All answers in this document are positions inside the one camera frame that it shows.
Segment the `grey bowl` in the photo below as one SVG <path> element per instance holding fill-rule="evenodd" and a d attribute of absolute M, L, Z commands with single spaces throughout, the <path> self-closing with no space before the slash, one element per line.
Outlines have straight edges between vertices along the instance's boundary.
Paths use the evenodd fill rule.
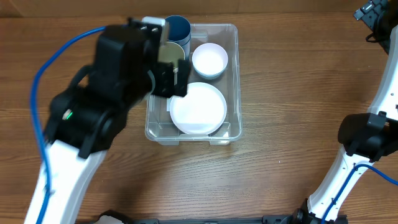
<path fill-rule="evenodd" d="M 214 75 L 204 74 L 204 73 L 197 73 L 197 75 L 204 79 L 204 80 L 218 80 L 223 76 L 223 73 L 217 73 Z"/>

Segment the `pink plate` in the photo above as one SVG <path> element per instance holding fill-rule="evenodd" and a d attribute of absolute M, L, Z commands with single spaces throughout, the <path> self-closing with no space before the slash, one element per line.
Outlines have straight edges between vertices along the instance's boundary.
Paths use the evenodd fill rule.
<path fill-rule="evenodd" d="M 170 100 L 170 117 L 185 134 L 211 134 L 221 127 L 226 114 L 225 97 L 208 83 L 190 83 L 184 97 Z"/>

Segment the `beige cup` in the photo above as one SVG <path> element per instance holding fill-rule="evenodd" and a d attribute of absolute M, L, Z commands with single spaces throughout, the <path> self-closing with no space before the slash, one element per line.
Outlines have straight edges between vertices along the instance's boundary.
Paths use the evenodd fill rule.
<path fill-rule="evenodd" d="M 174 68 L 178 68 L 178 61 L 185 59 L 184 49 L 175 42 L 166 42 L 159 48 L 158 61 L 172 63 Z"/>

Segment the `pink bowl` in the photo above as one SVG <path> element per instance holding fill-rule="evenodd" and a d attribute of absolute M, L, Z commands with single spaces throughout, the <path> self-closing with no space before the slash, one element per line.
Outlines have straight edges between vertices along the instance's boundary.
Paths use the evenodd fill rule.
<path fill-rule="evenodd" d="M 201 44 L 192 54 L 192 64 L 197 73 L 209 75 L 223 73 L 228 65 L 228 54 L 218 44 Z"/>

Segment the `blue cup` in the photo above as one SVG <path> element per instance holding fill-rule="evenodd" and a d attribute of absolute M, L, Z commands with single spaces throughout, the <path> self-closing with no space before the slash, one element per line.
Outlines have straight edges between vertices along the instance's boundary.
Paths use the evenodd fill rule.
<path fill-rule="evenodd" d="M 169 23 L 168 40 L 182 47 L 185 58 L 189 58 L 191 41 L 191 24 L 182 16 L 169 16 L 165 20 Z"/>

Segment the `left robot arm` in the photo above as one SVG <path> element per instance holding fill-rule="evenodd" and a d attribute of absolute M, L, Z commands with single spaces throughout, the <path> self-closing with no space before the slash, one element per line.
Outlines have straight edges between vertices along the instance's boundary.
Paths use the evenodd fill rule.
<path fill-rule="evenodd" d="M 169 23 L 156 17 L 93 29 L 98 35 L 94 60 L 53 98 L 46 125 L 40 122 L 37 90 L 47 66 L 39 69 L 30 112 L 42 163 L 26 223 L 74 223 L 130 109 L 149 95 L 187 94 L 189 61 L 160 58 L 169 30 Z"/>

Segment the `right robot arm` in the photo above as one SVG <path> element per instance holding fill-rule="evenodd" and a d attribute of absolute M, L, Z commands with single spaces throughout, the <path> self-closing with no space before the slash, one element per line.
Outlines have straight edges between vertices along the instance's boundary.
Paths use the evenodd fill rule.
<path fill-rule="evenodd" d="M 354 17 L 370 28 L 366 41 L 378 43 L 388 55 L 381 83 L 366 113 L 344 118 L 338 131 L 341 146 L 330 170 L 283 223 L 347 223 L 338 212 L 367 170 L 397 183 L 374 168 L 381 157 L 397 151 L 397 1 L 368 1 Z"/>

